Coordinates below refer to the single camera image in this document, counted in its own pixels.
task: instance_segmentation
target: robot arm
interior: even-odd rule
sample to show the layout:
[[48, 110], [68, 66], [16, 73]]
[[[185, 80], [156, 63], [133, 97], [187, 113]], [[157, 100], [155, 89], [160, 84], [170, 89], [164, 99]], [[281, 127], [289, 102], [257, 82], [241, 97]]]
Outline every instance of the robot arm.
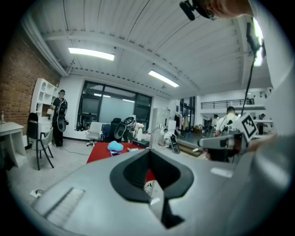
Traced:
[[252, 116], [247, 113], [229, 125], [227, 131], [223, 131], [221, 136], [200, 139], [197, 145], [201, 148], [228, 149], [233, 150], [234, 154], [244, 154], [257, 131], [258, 128]]

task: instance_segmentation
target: man in black clothing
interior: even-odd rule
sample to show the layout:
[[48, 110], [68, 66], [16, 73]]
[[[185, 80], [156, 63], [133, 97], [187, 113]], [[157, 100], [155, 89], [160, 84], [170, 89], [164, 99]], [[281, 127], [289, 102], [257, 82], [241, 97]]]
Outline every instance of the man in black clothing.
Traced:
[[63, 146], [63, 132], [61, 132], [57, 126], [57, 110], [61, 103], [66, 103], [67, 101], [64, 99], [65, 91], [62, 89], [59, 92], [59, 97], [57, 97], [53, 104], [52, 104], [52, 110], [54, 110], [53, 118], [52, 118], [52, 127], [53, 127], [53, 137], [55, 141], [55, 146], [60, 148]]

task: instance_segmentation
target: ceiling pipe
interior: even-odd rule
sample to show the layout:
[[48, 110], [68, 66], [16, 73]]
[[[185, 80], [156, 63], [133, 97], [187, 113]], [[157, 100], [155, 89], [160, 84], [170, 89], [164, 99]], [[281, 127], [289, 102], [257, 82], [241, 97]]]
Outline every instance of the ceiling pipe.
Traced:
[[41, 36], [35, 22], [33, 21], [29, 13], [24, 15], [22, 19], [22, 25], [24, 27], [25, 32], [27, 33], [27, 35], [33, 42], [33, 44], [37, 47], [37, 49], [45, 57], [45, 59], [54, 67], [54, 69], [56, 69], [56, 71], [61, 76], [68, 76], [69, 73], [65, 71], [65, 69], [61, 66], [61, 64], [57, 61], [55, 56], [52, 54], [49, 47], [43, 40], [43, 37]]

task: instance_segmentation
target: ceiling beam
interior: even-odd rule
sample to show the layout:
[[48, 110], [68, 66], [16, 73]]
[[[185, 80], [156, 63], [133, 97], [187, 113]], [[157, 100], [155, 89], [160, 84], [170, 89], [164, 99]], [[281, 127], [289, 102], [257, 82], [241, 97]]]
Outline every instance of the ceiling beam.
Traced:
[[27, 33], [28, 37], [31, 39], [36, 48], [44, 56], [44, 58], [55, 68], [55, 70], [62, 76], [67, 76], [67, 72], [55, 58], [48, 45], [43, 40], [30, 12], [25, 14], [22, 18], [22, 26]]
[[[236, 27], [236, 34], [238, 36], [238, 40], [240, 43], [240, 49], [242, 52], [248, 52], [248, 42], [247, 42], [247, 18], [246, 16], [244, 17], [239, 17], [233, 19], [234, 25]], [[248, 64], [248, 55], [245, 54], [242, 56], [242, 76], [241, 76], [241, 87], [246, 83], [248, 74], [249, 74], [249, 64]]]
[[176, 78], [179, 78], [181, 81], [186, 83], [192, 88], [195, 88], [196, 91], [198, 91], [198, 87], [195, 83], [190, 81], [187, 77], [183, 75], [183, 73], [176, 69], [174, 66], [169, 64], [168, 62], [164, 61], [159, 56], [153, 54], [152, 52], [142, 48], [141, 46], [138, 46], [130, 41], [126, 41], [124, 39], [120, 39], [111, 35], [105, 35], [102, 33], [94, 33], [94, 32], [85, 32], [85, 31], [67, 31], [66, 35], [64, 32], [52, 32], [48, 34], [43, 35], [43, 39], [45, 41], [51, 41], [51, 40], [87, 40], [87, 41], [94, 41], [99, 43], [108, 44], [115, 47], [120, 47], [122, 49], [125, 49], [127, 51], [136, 53], [142, 57], [144, 57], [147, 60], [150, 60], [151, 62], [157, 64], [158, 66], [162, 67], [169, 73], [173, 74]]
[[124, 87], [124, 89], [128, 89], [128, 90], [130, 90], [130, 88], [133, 88], [133, 89], [136, 89], [137, 92], [145, 94], [145, 95], [149, 95], [149, 96], [158, 95], [167, 99], [171, 98], [170, 96], [166, 94], [158, 92], [152, 88], [143, 86], [141, 84], [133, 83], [132, 81], [128, 81], [126, 79], [124, 80], [111, 75], [101, 74], [99, 72], [79, 70], [79, 69], [73, 68], [71, 70], [71, 74], [92, 77], [92, 78], [95, 78], [94, 80], [96, 80], [99, 83], [104, 83], [111, 86], [118, 87], [118, 85], [121, 84], [122, 86], [121, 88]]

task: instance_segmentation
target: glass wall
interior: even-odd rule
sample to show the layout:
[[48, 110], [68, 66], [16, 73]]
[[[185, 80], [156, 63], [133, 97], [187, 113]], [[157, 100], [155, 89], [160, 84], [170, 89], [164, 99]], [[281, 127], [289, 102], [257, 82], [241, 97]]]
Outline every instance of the glass wall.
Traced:
[[152, 98], [124, 89], [86, 81], [80, 98], [77, 130], [87, 130], [91, 122], [110, 124], [114, 118], [136, 115], [145, 131], [149, 126]]
[[180, 114], [188, 121], [186, 130], [190, 130], [195, 124], [195, 97], [180, 100]]

